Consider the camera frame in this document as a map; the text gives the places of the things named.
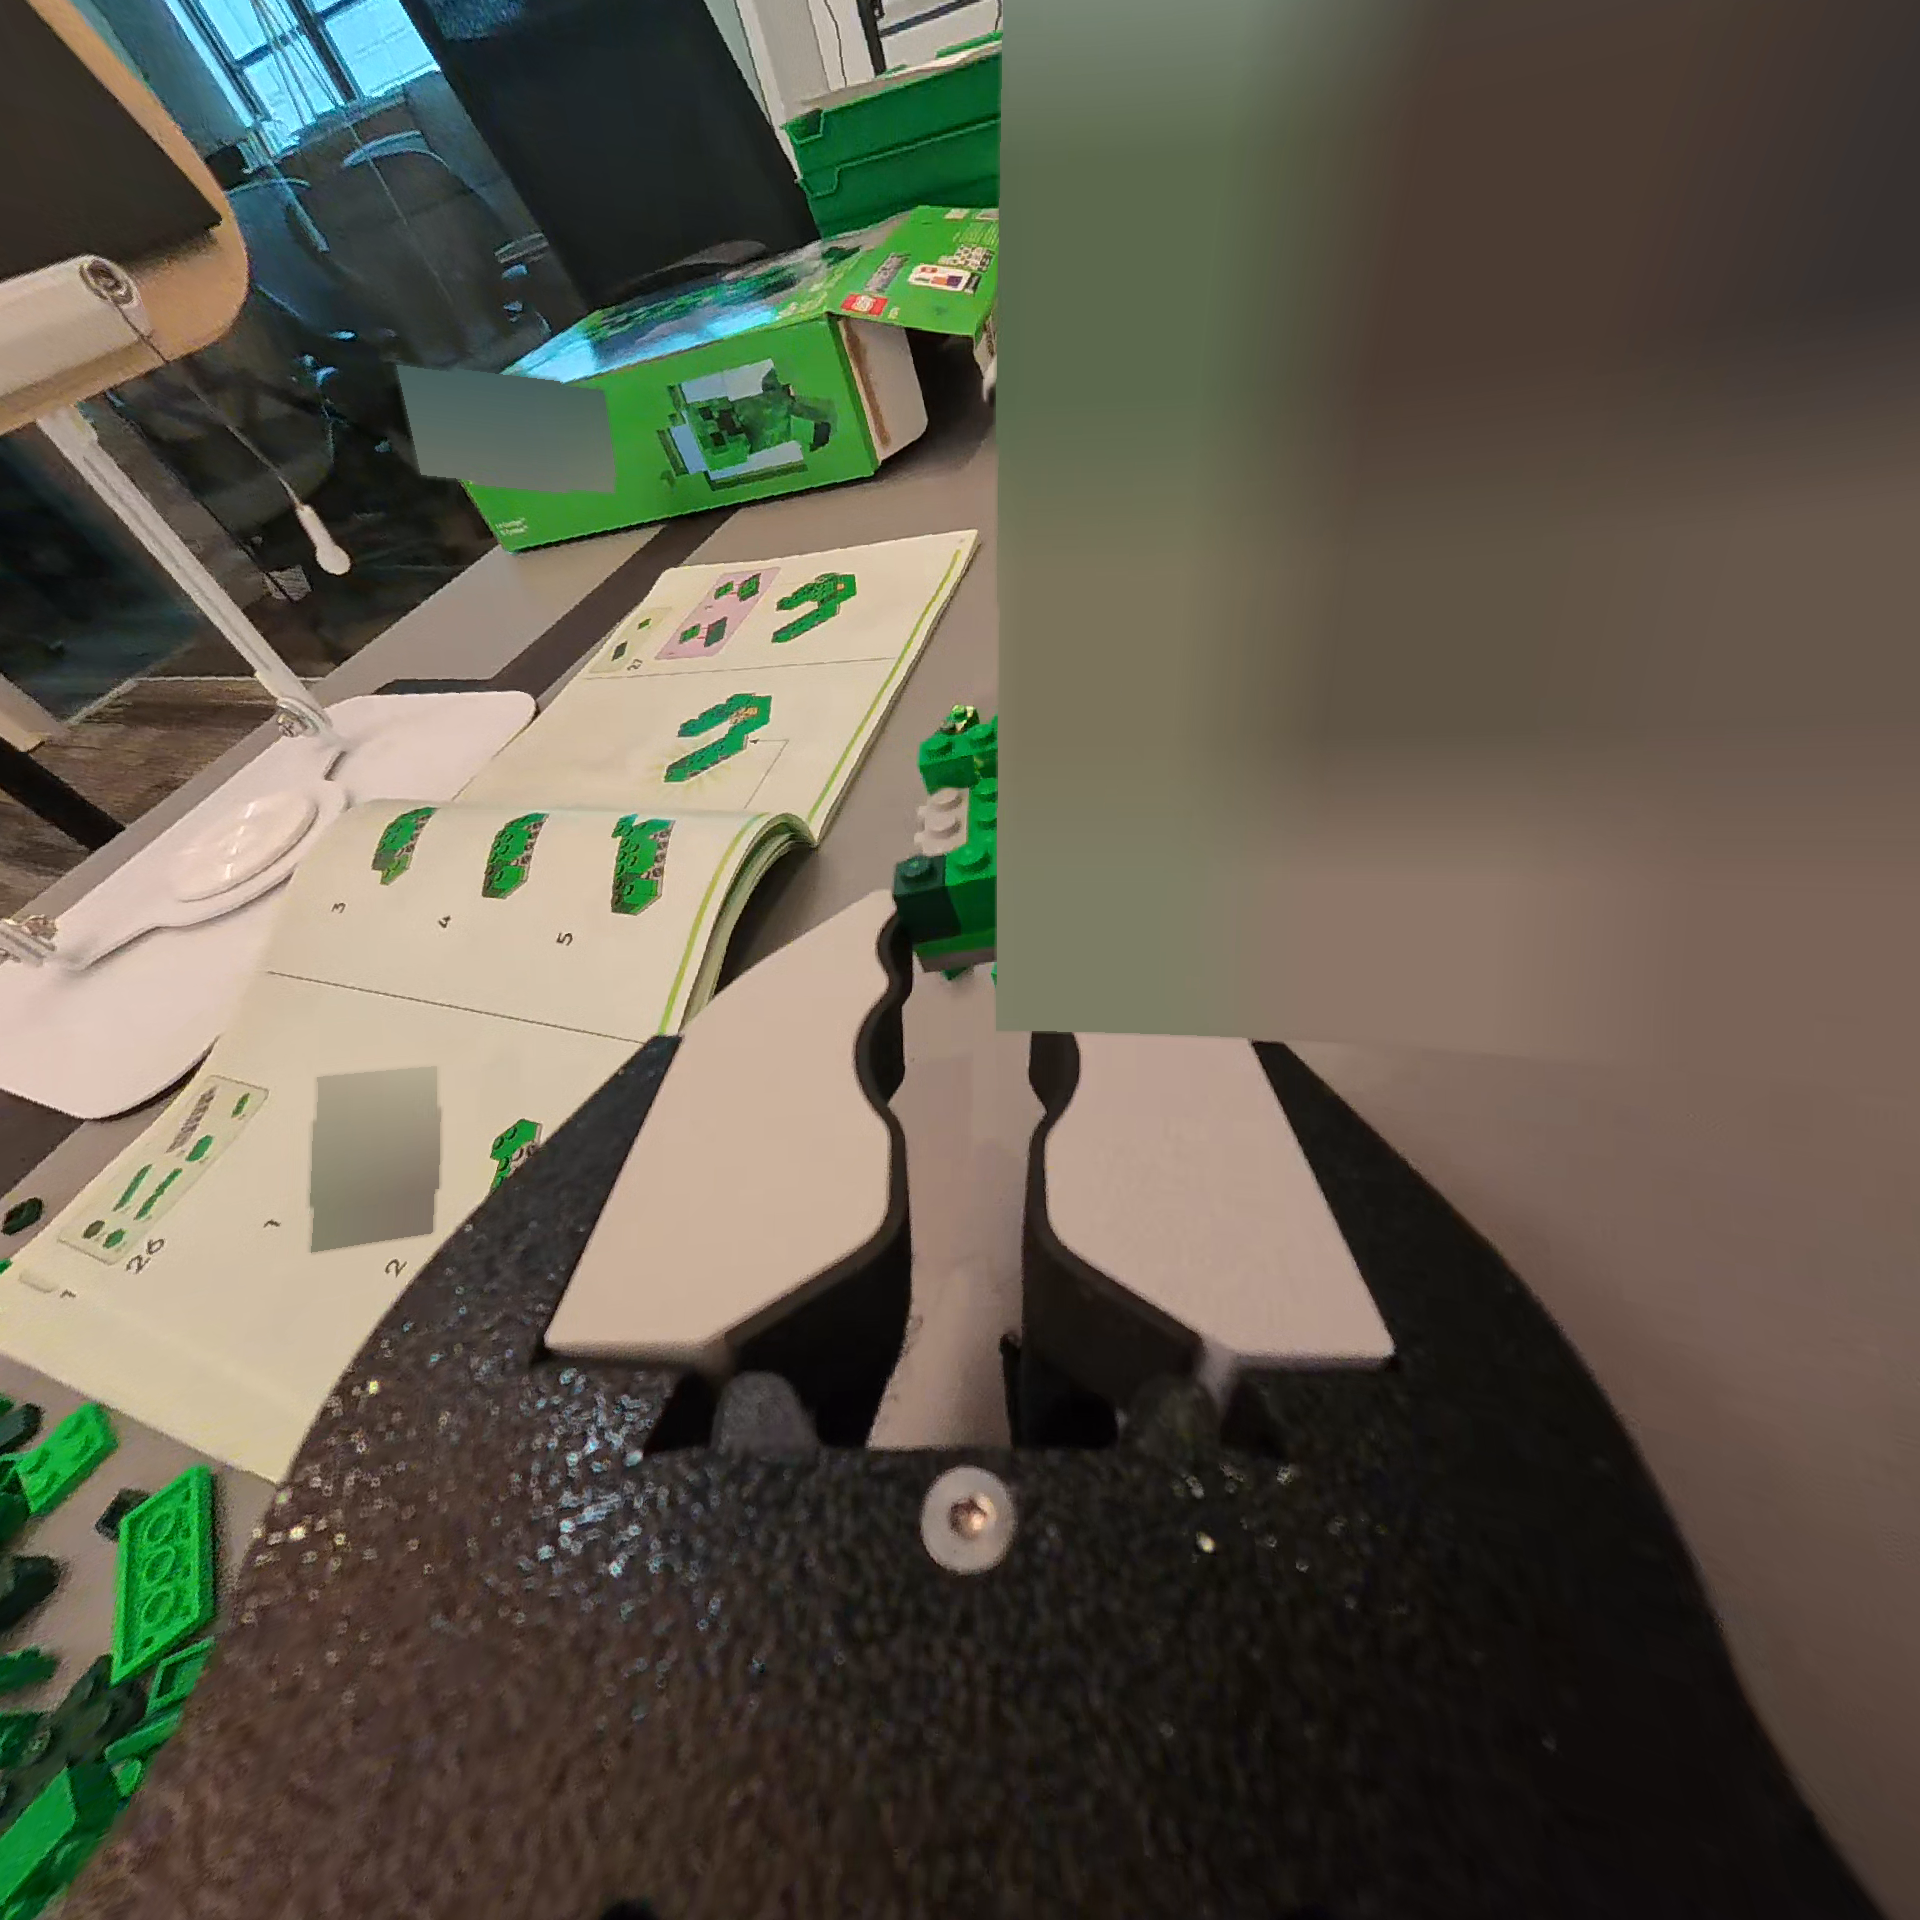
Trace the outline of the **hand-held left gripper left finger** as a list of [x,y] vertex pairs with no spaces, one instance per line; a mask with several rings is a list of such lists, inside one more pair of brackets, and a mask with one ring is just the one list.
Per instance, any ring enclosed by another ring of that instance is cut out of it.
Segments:
[[577,1361],[782,1378],[864,1444],[909,1330],[909,938],[887,891],[687,1019],[543,1332]]

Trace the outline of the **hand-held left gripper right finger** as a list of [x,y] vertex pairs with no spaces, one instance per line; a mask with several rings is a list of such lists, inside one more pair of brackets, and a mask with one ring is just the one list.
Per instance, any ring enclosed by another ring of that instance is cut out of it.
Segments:
[[1022,1397],[1233,1398],[1397,1353],[1254,1044],[1038,1033]]

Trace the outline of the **green toy brick assembly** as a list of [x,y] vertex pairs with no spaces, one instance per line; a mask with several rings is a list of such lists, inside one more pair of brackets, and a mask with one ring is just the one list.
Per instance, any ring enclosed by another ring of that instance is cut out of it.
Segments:
[[894,904],[916,965],[956,980],[996,966],[998,724],[956,704],[918,748],[924,796]]

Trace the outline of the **open building instruction booklet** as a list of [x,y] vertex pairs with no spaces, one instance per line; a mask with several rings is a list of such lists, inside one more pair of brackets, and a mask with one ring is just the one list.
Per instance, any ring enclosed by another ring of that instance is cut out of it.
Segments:
[[707,1003],[978,544],[672,567],[456,798],[350,808],[204,1067],[3,1266],[3,1357],[282,1479],[445,1237]]

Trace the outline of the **pile of loose green bricks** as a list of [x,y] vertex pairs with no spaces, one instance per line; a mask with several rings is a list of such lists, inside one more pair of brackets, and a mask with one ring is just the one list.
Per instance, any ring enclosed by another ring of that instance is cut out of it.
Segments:
[[19,1537],[108,1466],[119,1435],[91,1401],[48,1435],[33,1404],[3,1398],[1,1412],[1,1913],[31,1918],[75,1882],[180,1729],[212,1653],[220,1514],[204,1466],[154,1493],[117,1493],[94,1525],[113,1551],[108,1648],[50,1708],[18,1708],[61,1668],[19,1640],[61,1578],[61,1562]]

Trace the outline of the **green toy set box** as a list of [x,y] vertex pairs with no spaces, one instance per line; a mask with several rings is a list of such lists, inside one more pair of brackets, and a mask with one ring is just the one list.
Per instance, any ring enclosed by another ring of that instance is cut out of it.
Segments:
[[998,207],[922,204],[601,309],[507,376],[602,406],[611,485],[463,488],[523,553],[868,478],[927,430],[927,353],[988,370],[996,281]]

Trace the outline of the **black screen panel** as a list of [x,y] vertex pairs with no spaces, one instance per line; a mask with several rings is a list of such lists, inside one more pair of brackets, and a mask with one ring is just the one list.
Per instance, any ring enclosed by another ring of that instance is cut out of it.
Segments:
[[406,3],[587,310],[817,240],[701,3]]

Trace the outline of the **green plastic storage tray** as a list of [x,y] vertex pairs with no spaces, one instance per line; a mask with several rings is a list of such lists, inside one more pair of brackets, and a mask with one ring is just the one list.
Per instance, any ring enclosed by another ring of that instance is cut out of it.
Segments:
[[1000,38],[830,90],[782,125],[819,240],[916,207],[998,207]]

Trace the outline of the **dark board with wooden edge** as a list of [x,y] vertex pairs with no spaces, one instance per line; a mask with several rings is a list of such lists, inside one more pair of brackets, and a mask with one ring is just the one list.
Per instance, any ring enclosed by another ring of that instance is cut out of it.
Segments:
[[1,7],[3,430],[220,341],[250,291],[225,196],[72,4]]

